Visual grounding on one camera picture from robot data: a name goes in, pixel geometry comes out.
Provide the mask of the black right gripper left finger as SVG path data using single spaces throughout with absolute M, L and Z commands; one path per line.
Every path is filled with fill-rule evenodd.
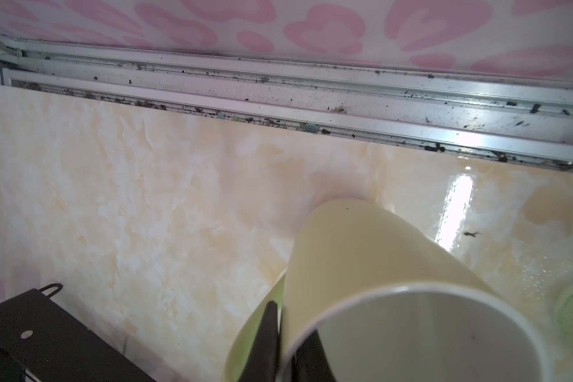
M 274 382 L 279 367 L 279 307 L 267 303 L 239 382 Z

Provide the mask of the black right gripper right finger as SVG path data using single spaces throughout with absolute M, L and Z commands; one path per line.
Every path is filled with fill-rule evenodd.
M 295 353 L 293 381 L 336 382 L 318 331 L 314 331 Z

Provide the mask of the pale green ceramic mug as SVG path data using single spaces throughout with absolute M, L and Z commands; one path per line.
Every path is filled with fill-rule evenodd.
M 223 380 L 239 381 L 268 302 L 279 307 L 275 381 L 318 331 L 336 381 L 549 381 L 543 338 L 462 262 L 369 202 L 316 208 L 284 276 L 237 335 Z

